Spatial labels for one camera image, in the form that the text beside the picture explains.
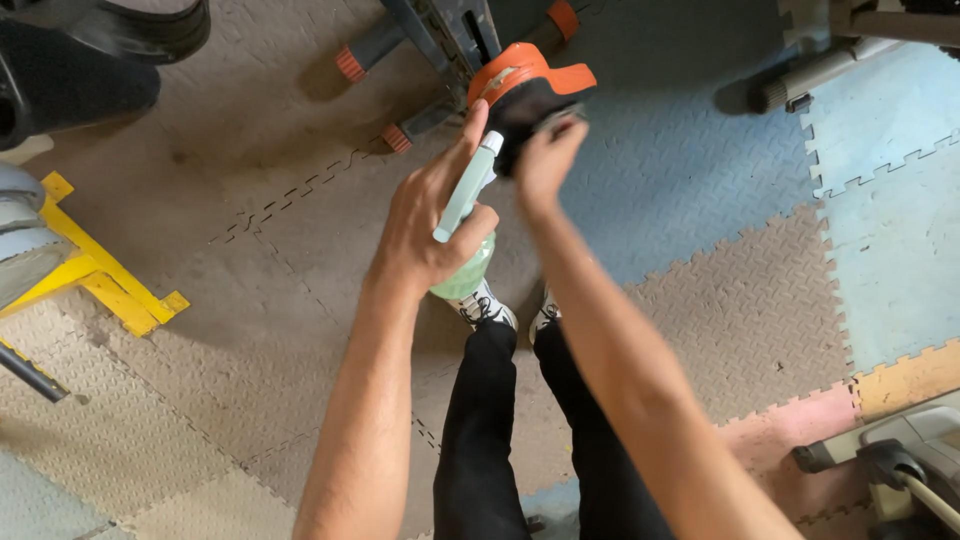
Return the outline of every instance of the leg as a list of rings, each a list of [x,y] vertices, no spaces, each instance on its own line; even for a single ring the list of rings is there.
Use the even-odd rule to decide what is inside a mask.
[[[529,539],[514,469],[516,330],[483,320],[467,339],[433,482],[437,540]]]
[[[540,370],[573,429],[573,468],[580,479],[580,537],[673,538],[607,417],[593,400],[553,320],[536,331]]]

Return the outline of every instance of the yellow metal base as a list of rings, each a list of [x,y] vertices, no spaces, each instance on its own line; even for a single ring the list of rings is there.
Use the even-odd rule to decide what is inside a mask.
[[[82,285],[123,321],[125,329],[140,337],[190,306],[177,291],[162,300],[151,294],[143,283],[57,206],[63,197],[73,192],[73,186],[60,174],[50,173],[42,184],[47,191],[47,200],[40,215],[51,231],[70,240],[76,249],[57,270],[0,311],[0,317],[66,288]]]

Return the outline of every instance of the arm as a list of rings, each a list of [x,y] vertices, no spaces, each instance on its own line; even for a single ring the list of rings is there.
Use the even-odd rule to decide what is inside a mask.
[[[800,538],[717,436],[660,333],[564,215],[557,193],[586,134],[569,116],[534,135],[515,177],[587,386],[678,538]]]
[[[496,227],[477,205],[450,241],[431,233],[476,151],[487,102],[464,132],[397,188],[360,293],[353,330],[294,524],[295,540],[393,540],[410,465],[410,349],[420,299],[453,275]]]

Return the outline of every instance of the white sneaker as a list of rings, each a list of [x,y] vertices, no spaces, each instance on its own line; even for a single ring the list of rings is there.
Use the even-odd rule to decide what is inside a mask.
[[[546,290],[543,291],[543,306],[540,307],[540,311],[534,317],[534,322],[530,324],[530,344],[532,345],[534,340],[537,339],[537,332],[540,329],[560,317],[560,307],[557,306],[557,301],[553,299],[553,291],[547,286]]]
[[[477,325],[488,320],[509,325],[514,330],[519,326],[516,315],[510,311],[510,308],[500,304],[500,301],[493,296],[486,278],[467,296],[460,300],[446,302],[453,306],[474,330],[477,329]]]

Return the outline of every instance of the spray bottle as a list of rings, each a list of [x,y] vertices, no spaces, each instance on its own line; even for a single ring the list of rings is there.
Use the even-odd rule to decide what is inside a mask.
[[[446,243],[453,232],[473,212],[473,202],[480,195],[480,190],[496,178],[493,173],[493,160],[500,153],[503,145],[503,135],[489,132],[483,137],[480,146],[470,159],[467,170],[464,171],[457,186],[453,189],[450,202],[446,204],[440,224],[433,231],[433,237],[438,242]],[[430,287],[430,292],[447,299],[454,300],[467,296],[483,280],[483,275],[490,265],[493,256],[493,244],[496,232],[491,232],[480,244],[480,249],[467,264],[464,264],[453,276],[440,284]]]

